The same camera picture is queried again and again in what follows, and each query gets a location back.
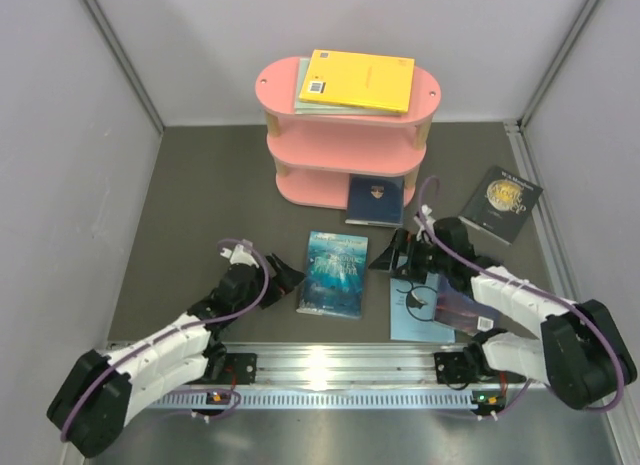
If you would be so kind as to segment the grey-green book with black circle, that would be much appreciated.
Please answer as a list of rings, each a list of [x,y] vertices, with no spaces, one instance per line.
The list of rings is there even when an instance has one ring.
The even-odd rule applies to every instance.
[[[294,113],[297,115],[361,115],[361,116],[399,116],[399,113],[370,108],[330,105],[299,99],[310,59],[301,57],[298,62],[296,91],[294,93]]]

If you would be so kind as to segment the purple blue cover book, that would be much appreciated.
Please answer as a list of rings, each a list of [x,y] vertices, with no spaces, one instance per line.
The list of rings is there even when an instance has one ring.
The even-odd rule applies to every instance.
[[[500,317],[499,311],[470,299],[454,290],[444,277],[439,278],[434,312],[437,323],[472,336],[491,330]]]

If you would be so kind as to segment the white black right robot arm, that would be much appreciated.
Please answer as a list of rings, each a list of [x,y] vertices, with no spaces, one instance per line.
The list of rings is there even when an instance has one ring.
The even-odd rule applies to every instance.
[[[516,277],[477,253],[457,218],[427,219],[416,233],[396,230],[369,267],[414,284],[439,275],[454,291],[530,332],[528,338],[500,327],[478,332],[462,351],[466,382],[509,372],[544,384],[571,409],[589,410],[607,396],[614,408],[638,378],[603,303],[563,299]]]

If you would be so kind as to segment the light blue thin book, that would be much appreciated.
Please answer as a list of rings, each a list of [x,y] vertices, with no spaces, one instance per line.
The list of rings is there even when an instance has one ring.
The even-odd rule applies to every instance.
[[[455,341],[454,330],[435,321],[439,279],[429,274],[422,283],[390,280],[391,340],[432,344]]]

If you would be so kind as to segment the teal ocean cover book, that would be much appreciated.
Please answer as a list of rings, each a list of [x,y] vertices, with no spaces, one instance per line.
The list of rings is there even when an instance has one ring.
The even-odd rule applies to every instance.
[[[312,231],[296,311],[360,319],[367,251],[367,237]]]

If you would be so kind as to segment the dark navy hardcover book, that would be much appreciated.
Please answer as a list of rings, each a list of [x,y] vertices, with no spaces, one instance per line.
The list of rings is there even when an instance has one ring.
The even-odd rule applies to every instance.
[[[401,227],[404,222],[404,178],[351,175],[345,222]]]

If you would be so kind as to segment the yellow book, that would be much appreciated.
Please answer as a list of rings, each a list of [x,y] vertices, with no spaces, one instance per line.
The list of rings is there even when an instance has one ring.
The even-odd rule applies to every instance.
[[[408,111],[415,60],[336,50],[313,51],[298,99],[302,102]]]

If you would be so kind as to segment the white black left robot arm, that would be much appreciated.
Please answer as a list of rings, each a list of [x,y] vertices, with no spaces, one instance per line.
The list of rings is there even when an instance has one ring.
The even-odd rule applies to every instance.
[[[46,416],[85,458],[105,452],[145,408],[179,387],[214,382],[226,369],[224,329],[294,292],[306,276],[277,255],[244,246],[223,252],[229,266],[218,284],[158,332],[116,351],[91,349],[75,362]]]

